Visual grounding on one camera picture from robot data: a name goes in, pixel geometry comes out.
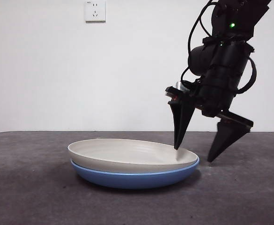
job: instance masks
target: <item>electrical outlet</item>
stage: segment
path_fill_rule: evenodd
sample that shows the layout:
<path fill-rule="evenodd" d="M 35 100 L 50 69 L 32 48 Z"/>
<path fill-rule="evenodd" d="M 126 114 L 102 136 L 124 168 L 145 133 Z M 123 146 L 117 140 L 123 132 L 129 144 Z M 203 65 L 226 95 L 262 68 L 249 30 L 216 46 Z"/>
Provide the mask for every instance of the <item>electrical outlet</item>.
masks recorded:
<path fill-rule="evenodd" d="M 105 22 L 105 0 L 85 2 L 85 22 Z"/>

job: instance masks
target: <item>stacked plates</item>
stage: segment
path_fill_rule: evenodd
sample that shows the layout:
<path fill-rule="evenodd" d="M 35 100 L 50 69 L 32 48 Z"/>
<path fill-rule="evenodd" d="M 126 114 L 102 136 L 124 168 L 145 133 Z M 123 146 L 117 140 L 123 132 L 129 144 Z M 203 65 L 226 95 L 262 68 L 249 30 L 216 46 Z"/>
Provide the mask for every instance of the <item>stacked plates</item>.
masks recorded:
<path fill-rule="evenodd" d="M 189 176 L 199 163 L 193 152 L 128 139 L 92 139 L 68 146 L 71 164 L 84 179 L 106 187 L 157 188 Z"/>

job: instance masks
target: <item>gray table surface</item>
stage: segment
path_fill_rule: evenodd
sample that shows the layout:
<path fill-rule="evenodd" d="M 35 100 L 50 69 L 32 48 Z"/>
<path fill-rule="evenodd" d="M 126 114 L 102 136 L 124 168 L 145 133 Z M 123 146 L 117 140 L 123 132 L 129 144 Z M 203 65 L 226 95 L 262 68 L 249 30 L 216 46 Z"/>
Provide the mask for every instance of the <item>gray table surface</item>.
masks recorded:
<path fill-rule="evenodd" d="M 213 132 L 188 132 L 201 158 L 186 180 L 118 190 L 80 178 L 67 145 L 93 138 L 172 144 L 172 132 L 0 133 L 0 225 L 274 225 L 274 133 L 250 133 L 213 163 Z"/>

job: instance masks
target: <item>blue plate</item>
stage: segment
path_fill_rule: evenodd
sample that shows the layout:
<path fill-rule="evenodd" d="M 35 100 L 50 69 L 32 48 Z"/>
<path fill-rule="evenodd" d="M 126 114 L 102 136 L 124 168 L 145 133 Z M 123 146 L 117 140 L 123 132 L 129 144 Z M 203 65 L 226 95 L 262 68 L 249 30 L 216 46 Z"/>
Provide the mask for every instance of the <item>blue plate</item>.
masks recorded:
<path fill-rule="evenodd" d="M 90 170 L 77 165 L 71 160 L 76 172 L 85 180 L 101 186 L 121 189 L 157 188 L 177 183 L 193 173 L 198 163 L 199 158 L 194 164 L 178 170 L 149 173 L 117 173 Z"/>

